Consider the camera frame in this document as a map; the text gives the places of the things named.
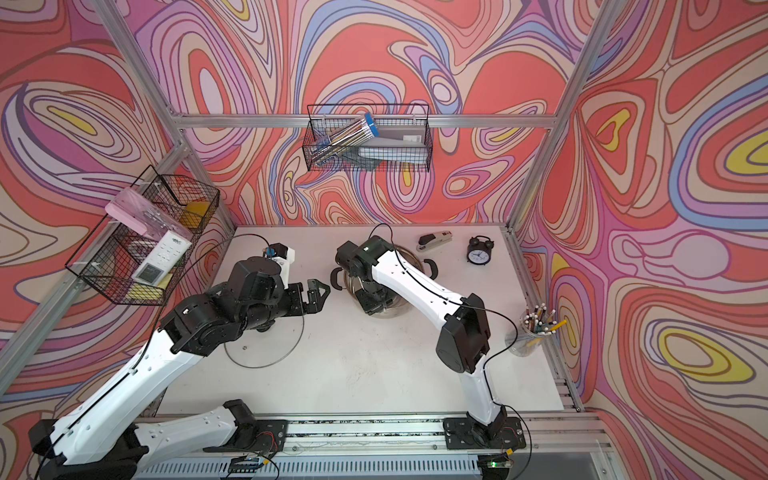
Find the glass pot lid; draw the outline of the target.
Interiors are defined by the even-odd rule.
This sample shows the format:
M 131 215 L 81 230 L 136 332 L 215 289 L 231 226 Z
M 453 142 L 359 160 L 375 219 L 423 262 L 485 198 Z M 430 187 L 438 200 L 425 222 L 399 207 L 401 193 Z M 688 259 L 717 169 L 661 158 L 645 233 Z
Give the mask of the glass pot lid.
M 239 340 L 224 346 L 227 358 L 247 370 L 261 370 L 287 359 L 298 347 L 306 328 L 306 317 L 281 317 L 269 329 L 246 330 Z

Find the stainless steel pot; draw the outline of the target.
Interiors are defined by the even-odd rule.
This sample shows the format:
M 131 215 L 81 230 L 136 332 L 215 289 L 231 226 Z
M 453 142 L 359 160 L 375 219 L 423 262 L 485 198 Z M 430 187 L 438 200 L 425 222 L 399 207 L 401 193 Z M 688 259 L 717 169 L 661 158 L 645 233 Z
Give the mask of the stainless steel pot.
M 445 313 L 440 313 L 443 304 L 437 296 L 441 287 L 435 282 L 438 268 L 431 259 L 426 261 L 430 271 L 425 274 L 403 258 L 395 245 L 373 236 L 361 245 L 345 242 L 337 249 L 335 262 L 349 278 L 388 287 L 437 327 L 442 325 Z

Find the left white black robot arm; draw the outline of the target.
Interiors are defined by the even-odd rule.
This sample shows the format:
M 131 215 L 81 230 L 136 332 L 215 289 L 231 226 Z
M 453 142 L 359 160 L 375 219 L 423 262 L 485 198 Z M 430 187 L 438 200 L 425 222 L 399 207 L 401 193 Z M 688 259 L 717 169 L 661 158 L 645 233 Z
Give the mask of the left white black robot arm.
M 183 373 L 248 330 L 265 331 L 283 317 L 322 311 L 328 285 L 287 280 L 290 260 L 238 261 L 227 281 L 180 301 L 139 352 L 78 408 L 29 431 L 41 460 L 39 479 L 130 479 L 155 463 L 198 450 L 280 450 L 283 421 L 262 421 L 240 399 L 175 421 L 136 424 L 139 414 Z

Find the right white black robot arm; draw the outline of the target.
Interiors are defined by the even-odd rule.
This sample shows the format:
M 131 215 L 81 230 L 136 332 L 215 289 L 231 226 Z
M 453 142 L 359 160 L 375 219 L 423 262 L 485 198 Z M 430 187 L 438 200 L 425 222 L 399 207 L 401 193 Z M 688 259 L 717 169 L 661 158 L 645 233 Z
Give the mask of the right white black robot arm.
M 438 358 L 459 375 L 467 400 L 469 435 L 476 445 L 490 445 L 502 432 L 507 414 L 494 402 L 483 373 L 491 337 L 483 300 L 440 286 L 376 235 L 361 245 L 345 242 L 338 247 L 335 262 L 349 278 L 360 281 L 354 296 L 366 314 L 386 310 L 400 297 L 432 323 L 438 331 Z

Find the beige black stapler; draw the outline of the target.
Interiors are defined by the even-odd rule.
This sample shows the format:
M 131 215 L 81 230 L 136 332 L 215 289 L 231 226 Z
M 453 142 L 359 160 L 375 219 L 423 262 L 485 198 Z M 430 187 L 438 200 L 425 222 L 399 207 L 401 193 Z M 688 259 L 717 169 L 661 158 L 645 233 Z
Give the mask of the beige black stapler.
M 450 242 L 452 239 L 453 234 L 450 231 L 439 231 L 424 234 L 419 237 L 416 249 L 419 252 L 427 252 Z

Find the black alarm clock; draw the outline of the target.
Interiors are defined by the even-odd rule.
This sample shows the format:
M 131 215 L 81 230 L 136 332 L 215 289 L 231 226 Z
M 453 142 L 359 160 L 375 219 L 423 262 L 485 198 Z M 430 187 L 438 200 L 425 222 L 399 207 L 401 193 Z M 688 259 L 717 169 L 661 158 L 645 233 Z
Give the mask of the black alarm clock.
M 484 266 L 491 261 L 494 241 L 486 235 L 476 235 L 469 239 L 467 261 L 473 265 Z

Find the yellow sponge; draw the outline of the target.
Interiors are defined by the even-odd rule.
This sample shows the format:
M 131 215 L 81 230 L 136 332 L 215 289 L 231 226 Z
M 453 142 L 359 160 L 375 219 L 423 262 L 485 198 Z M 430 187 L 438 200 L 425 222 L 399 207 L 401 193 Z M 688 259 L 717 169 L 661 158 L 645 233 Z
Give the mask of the yellow sponge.
M 185 207 L 178 222 L 190 231 L 197 231 L 204 223 L 210 203 L 208 201 L 192 201 Z

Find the grey white box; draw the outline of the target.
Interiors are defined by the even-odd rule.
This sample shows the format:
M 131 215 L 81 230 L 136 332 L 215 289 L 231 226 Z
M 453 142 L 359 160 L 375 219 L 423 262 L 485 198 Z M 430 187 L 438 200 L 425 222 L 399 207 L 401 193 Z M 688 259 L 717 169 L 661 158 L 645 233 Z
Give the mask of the grey white box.
M 372 160 L 424 164 L 428 157 L 425 132 L 422 126 L 379 126 L 379 135 L 363 143 L 358 154 Z

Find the clear cup of pencils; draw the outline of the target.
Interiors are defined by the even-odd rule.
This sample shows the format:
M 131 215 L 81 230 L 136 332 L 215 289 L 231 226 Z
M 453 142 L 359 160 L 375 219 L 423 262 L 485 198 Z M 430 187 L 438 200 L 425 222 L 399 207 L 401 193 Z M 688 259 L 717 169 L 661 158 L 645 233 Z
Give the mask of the clear cup of pencils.
M 508 352 L 517 357 L 530 356 L 567 323 L 568 319 L 557 309 L 549 308 L 546 303 L 535 304 L 522 315 L 516 324 L 517 330 L 505 339 Z

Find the white remote device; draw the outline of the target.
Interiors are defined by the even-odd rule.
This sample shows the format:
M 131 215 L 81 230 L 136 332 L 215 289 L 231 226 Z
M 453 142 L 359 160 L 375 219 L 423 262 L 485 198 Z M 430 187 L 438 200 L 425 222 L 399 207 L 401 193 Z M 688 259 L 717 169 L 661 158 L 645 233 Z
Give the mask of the white remote device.
M 132 279 L 156 287 L 184 256 L 191 241 L 168 230 L 133 273 Z

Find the clear tube of pencils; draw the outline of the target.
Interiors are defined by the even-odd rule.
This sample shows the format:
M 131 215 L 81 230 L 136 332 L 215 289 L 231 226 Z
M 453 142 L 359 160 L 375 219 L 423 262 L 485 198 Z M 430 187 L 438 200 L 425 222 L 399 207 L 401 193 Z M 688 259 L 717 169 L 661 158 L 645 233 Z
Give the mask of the clear tube of pencils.
M 346 153 L 379 135 L 370 113 L 350 119 L 311 120 L 310 133 L 308 158 L 317 167 L 341 161 Z

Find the green circuit board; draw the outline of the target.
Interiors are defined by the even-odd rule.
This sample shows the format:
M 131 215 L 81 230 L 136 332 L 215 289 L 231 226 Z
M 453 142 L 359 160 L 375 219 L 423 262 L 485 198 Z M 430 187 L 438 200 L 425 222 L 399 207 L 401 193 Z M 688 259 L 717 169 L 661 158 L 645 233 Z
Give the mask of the green circuit board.
M 271 461 L 260 456 L 240 456 L 233 458 L 226 471 L 226 476 L 235 474 L 255 474 L 271 465 Z

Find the pink plastic case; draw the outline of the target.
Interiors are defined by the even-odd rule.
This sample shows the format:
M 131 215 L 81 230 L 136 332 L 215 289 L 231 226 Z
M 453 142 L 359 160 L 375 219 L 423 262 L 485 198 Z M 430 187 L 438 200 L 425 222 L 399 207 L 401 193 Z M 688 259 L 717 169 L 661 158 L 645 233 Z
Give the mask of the pink plastic case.
M 120 191 L 106 206 L 106 213 L 136 234 L 159 241 L 172 227 L 172 218 L 132 188 Z

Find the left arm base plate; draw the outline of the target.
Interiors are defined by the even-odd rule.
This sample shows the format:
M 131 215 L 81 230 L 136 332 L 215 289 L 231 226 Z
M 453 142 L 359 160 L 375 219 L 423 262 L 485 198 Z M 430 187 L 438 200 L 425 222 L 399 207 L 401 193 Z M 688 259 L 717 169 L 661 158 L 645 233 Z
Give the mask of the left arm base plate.
M 285 420 L 255 420 L 238 426 L 233 436 L 223 445 L 206 447 L 207 453 L 252 452 L 273 454 L 281 452 L 287 438 L 289 422 Z

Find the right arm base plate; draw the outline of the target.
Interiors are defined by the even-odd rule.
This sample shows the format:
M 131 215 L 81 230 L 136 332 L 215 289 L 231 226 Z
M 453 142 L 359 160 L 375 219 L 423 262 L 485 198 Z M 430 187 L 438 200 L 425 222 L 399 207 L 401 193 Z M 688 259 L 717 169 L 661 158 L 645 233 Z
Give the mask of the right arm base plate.
M 527 447 L 525 432 L 519 417 L 500 413 L 489 425 L 483 425 L 469 415 L 442 420 L 448 450 L 512 450 Z

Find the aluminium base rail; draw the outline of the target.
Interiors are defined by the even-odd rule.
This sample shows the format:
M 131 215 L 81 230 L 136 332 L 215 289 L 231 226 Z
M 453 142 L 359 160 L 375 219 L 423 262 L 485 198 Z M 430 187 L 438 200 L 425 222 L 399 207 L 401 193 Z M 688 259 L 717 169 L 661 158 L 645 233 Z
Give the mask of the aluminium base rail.
M 230 461 L 254 453 L 186 454 L 139 473 L 141 479 L 625 479 L 607 428 L 594 413 L 528 412 L 527 447 L 448 450 L 448 414 L 288 415 L 271 465 L 226 476 Z

